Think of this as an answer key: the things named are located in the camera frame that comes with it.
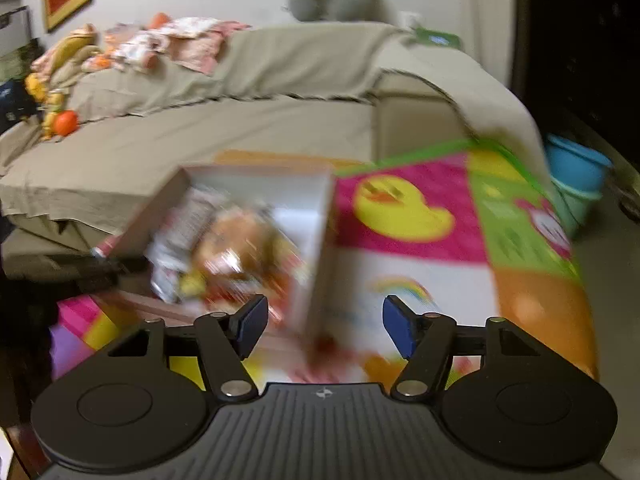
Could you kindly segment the pink cardboard box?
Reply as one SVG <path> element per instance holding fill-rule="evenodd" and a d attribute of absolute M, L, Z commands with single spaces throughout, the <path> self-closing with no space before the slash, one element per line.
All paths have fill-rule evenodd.
<path fill-rule="evenodd" d="M 172 325 L 268 300 L 264 347 L 311 354 L 321 332 L 335 178 L 328 167 L 179 168 L 94 252 L 141 269 L 106 301 Z"/>

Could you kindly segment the bread packet with label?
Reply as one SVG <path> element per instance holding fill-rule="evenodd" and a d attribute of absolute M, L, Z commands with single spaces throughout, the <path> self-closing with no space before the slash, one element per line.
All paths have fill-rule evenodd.
<path fill-rule="evenodd" d="M 192 269 L 208 280 L 269 278 L 299 263 L 299 251 L 269 207 L 233 206 L 216 215 L 192 254 Z"/>

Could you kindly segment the colourful play mat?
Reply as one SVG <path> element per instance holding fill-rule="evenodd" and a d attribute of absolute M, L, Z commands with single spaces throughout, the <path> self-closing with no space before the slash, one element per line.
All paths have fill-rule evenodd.
<path fill-rule="evenodd" d="M 258 386 L 390 386 L 404 360 L 383 325 L 388 295 L 416 313 L 441 313 L 461 325 L 502 316 L 597 375 L 591 311 L 570 240 L 546 193 L 512 155 L 461 141 L 378 166 L 331 170 L 321 332 L 303 355 L 265 348 L 264 331 L 245 361 Z M 55 376 L 152 320 L 106 301 L 110 292 L 58 306 Z"/>

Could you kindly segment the blue plastic bucket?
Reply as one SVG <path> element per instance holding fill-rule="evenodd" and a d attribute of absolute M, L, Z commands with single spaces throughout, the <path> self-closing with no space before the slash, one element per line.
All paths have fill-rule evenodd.
<path fill-rule="evenodd" d="M 546 154 L 552 177 L 580 192 L 600 192 L 613 168 L 602 153 L 560 136 L 548 136 Z"/>

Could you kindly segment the orange ball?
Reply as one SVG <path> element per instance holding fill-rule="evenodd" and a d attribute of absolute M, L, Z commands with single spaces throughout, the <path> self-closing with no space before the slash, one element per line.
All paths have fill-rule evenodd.
<path fill-rule="evenodd" d="M 53 122 L 52 131 L 56 136 L 70 136 L 79 126 L 78 115 L 73 110 L 58 113 Z"/>

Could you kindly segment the pink baby clothes pile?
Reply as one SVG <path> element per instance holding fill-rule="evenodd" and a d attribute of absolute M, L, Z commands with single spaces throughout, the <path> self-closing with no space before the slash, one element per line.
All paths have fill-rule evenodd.
<path fill-rule="evenodd" d="M 250 25 L 216 18 L 176 18 L 159 13 L 149 26 L 117 24 L 104 34 L 104 49 L 81 64 L 86 73 L 108 68 L 138 72 L 154 70 L 161 56 L 205 75 L 210 75 L 235 32 Z"/>

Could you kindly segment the beige curtain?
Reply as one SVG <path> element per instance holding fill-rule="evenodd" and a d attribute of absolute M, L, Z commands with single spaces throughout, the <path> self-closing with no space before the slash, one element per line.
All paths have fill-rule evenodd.
<path fill-rule="evenodd" d="M 516 0 L 466 0 L 465 47 L 486 72 L 510 86 Z"/>

